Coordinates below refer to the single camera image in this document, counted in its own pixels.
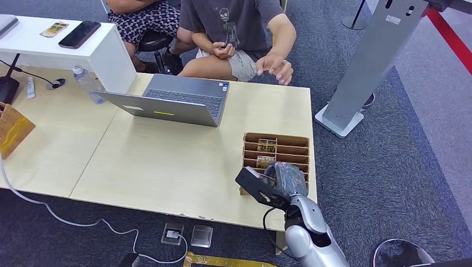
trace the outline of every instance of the white cable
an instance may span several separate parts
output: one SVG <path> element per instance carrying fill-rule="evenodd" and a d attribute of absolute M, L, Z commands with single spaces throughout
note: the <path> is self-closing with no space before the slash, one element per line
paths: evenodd
<path fill-rule="evenodd" d="M 66 221 L 62 218 L 60 218 L 59 216 L 57 216 L 54 211 L 51 210 L 51 207 L 49 207 L 49 205 L 46 203 L 46 202 L 41 202 L 41 201 L 37 201 L 37 200 L 33 200 L 33 199 L 30 199 L 29 197 L 26 197 L 24 195 L 22 195 L 20 192 L 18 192 L 12 184 L 10 184 L 10 181 L 8 180 L 7 178 L 7 173 L 5 172 L 5 168 L 3 166 L 3 159 L 2 159 L 2 154 L 0 152 L 0 171 L 2 172 L 2 176 L 3 176 L 3 179 L 5 181 L 5 183 L 7 184 L 8 188 L 17 196 L 19 196 L 20 198 L 28 201 L 28 202 L 31 202 L 31 203 L 34 203 L 34 204 L 41 204 L 41 205 L 44 205 L 46 206 L 47 210 L 49 211 L 49 213 L 54 216 L 54 218 L 56 218 L 57 220 L 65 223 L 65 224 L 69 224 L 69 225 L 73 225 L 73 226 L 78 226 L 78 227 L 90 227 L 90 226 L 95 226 L 97 224 L 99 224 L 101 221 L 103 221 L 109 228 L 111 231 L 113 231 L 113 233 L 115 234 L 119 234 L 119 235 L 126 235 L 126 234 L 129 234 L 133 231 L 136 231 L 136 237 L 134 238 L 134 242 L 133 242 L 133 253 L 137 253 L 136 252 L 136 241 L 137 241 L 137 236 L 139 235 L 139 230 L 138 229 L 131 229 L 129 231 L 126 231 L 126 232 L 118 232 L 116 231 L 115 229 L 113 229 L 113 227 L 111 227 L 111 225 L 105 221 L 104 219 L 100 218 L 98 221 L 96 221 L 95 223 L 93 224 L 76 224 L 74 222 L 70 222 L 70 221 Z M 172 264 L 172 263 L 178 263 L 179 261 L 183 260 L 186 256 L 187 256 L 187 252 L 189 250 L 189 246 L 187 244 L 187 240 L 180 234 L 178 234 L 178 237 L 182 238 L 185 242 L 185 254 L 178 260 L 174 260 L 174 261 L 159 261 L 159 260 L 156 260 L 150 256 L 147 256 L 147 255 L 144 255 L 144 254 L 138 254 L 142 257 L 145 257 L 145 258 L 148 258 L 156 263 L 162 263 L 162 264 Z"/>
<path fill-rule="evenodd" d="M 103 2 L 103 0 L 100 0 L 100 2 L 102 3 L 102 6 L 104 7 L 105 13 L 108 14 L 108 9 L 106 9 L 105 3 Z"/>

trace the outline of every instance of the power outlet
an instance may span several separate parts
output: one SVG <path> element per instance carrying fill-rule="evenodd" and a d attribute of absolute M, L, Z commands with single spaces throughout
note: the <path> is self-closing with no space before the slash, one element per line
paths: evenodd
<path fill-rule="evenodd" d="M 182 238 L 178 235 L 184 234 L 184 225 L 183 224 L 172 224 L 166 223 L 164 227 L 163 237 L 161 242 L 169 245 L 180 245 Z"/>

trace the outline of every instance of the black stool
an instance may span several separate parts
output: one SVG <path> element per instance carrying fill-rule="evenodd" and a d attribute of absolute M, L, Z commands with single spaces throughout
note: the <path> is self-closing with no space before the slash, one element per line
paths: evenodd
<path fill-rule="evenodd" d="M 165 33 L 148 31 L 144 34 L 137 46 L 139 52 L 154 52 L 156 63 L 158 64 L 158 71 L 161 74 L 171 74 L 169 69 L 164 65 L 159 50 L 168 48 L 174 38 Z"/>

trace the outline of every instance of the red stripe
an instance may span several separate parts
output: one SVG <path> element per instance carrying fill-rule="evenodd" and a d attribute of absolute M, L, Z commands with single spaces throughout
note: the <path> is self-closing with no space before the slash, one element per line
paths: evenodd
<path fill-rule="evenodd" d="M 428 9 L 426 15 L 436 27 L 437 31 L 442 35 L 449 47 L 454 51 L 459 60 L 464 64 L 465 68 L 472 75 L 472 52 L 439 14 L 438 11 Z"/>

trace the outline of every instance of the water bottle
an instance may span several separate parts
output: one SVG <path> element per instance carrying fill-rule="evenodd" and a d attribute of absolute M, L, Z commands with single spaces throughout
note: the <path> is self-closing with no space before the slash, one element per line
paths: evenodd
<path fill-rule="evenodd" d="M 88 70 L 82 68 L 81 66 L 75 66 L 72 71 L 74 72 L 75 80 L 83 89 L 88 92 L 90 99 L 92 99 L 95 104 L 102 104 L 105 102 L 101 96 L 92 91 L 104 91 L 105 89 L 94 80 Z"/>

